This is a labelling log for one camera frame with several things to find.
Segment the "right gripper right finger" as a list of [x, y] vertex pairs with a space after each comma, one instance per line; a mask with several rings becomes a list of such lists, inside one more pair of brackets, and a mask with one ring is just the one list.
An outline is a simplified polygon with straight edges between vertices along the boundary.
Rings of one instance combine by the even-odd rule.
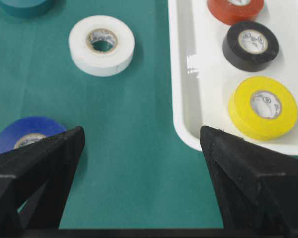
[[298, 159], [203, 126], [200, 145], [223, 226], [298, 238]]

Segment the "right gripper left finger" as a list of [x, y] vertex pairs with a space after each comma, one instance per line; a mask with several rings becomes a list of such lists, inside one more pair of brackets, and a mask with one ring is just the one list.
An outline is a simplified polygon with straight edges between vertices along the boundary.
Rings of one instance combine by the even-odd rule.
[[85, 146], [81, 126], [0, 154], [0, 230], [57, 229]]

